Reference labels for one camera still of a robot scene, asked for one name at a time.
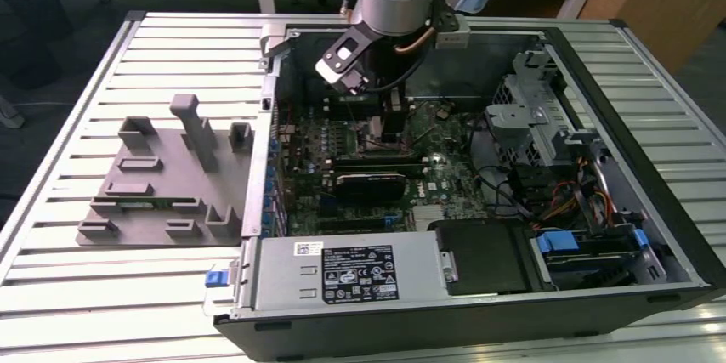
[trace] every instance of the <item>metal slotted table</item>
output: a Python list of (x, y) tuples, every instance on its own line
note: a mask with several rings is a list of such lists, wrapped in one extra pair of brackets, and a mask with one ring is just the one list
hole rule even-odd
[[(122, 144), (126, 116), (182, 127), (168, 109), (195, 92), (215, 129), (252, 127), (266, 86), (266, 25), (322, 15), (147, 14), (127, 21), (0, 233), (3, 362), (250, 361), (202, 310), (204, 273), (235, 247), (80, 247), (76, 224)], [(558, 26), (718, 255), (726, 258), (726, 139), (626, 28), (607, 21), (474, 19)], [(573, 103), (583, 116), (582, 106)], [(651, 316), (609, 335), (378, 354), (336, 361), (722, 361), (726, 306)]]

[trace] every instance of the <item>metal drive bracket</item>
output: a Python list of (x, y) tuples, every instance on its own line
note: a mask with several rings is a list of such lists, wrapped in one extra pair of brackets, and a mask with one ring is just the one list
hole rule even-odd
[(287, 25), (282, 23), (267, 23), (262, 26), (260, 50), (262, 57), (270, 59), (280, 54), (287, 48)]
[(591, 129), (561, 130), (553, 137), (553, 147), (557, 152), (555, 159), (569, 159), (571, 148), (590, 145), (599, 137), (601, 135)]
[(451, 18), (455, 20), (450, 22), (449, 29), (455, 28), (457, 30), (439, 31), (435, 36), (435, 48), (467, 48), (469, 47), (469, 38), (473, 35), (473, 29), (469, 27), (466, 22), (466, 17), (462, 14), (453, 14)]

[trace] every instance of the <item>floor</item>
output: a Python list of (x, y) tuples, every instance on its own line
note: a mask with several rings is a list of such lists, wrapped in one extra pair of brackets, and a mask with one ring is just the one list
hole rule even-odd
[[(22, 129), (0, 127), (0, 227), (34, 177), (127, 11), (259, 12), (256, 0), (111, 0), (107, 4), (100, 4), (99, 0), (60, 2), (75, 27), (70, 37), (48, 44), (63, 67), (63, 76), (32, 91), (16, 89), (0, 77), (0, 94), (18, 105), (27, 119)], [(340, 0), (276, 0), (276, 3), (280, 13), (335, 13)], [(18, 27), (18, 24), (0, 1), (0, 33)], [(725, 66), (726, 29), (717, 29), (678, 73), (677, 80), (723, 132), (726, 99), (719, 96), (726, 93)]]

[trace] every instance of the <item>warning label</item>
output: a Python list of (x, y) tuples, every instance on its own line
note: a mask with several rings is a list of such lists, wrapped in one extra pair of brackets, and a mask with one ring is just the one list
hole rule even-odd
[(322, 250), (322, 284), (327, 304), (398, 299), (393, 246)]

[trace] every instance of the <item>blue tab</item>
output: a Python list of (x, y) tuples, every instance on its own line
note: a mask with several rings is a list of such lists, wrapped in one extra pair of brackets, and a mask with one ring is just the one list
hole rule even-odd
[(633, 231), (633, 235), (635, 235), (635, 241), (638, 242), (639, 248), (642, 250), (650, 245), (650, 240), (647, 239), (646, 232), (642, 229), (635, 229)]
[(270, 152), (278, 153), (280, 150), (280, 144), (278, 143), (276, 139), (270, 140)]
[(537, 237), (537, 245), (541, 248), (541, 252), (543, 254), (553, 251), (553, 247), (549, 245), (547, 237), (545, 235)]
[(207, 288), (222, 288), (230, 286), (230, 271), (208, 271), (204, 279)]
[(541, 252), (550, 251), (578, 251), (579, 245), (575, 235), (570, 231), (549, 231), (537, 237), (537, 244)]

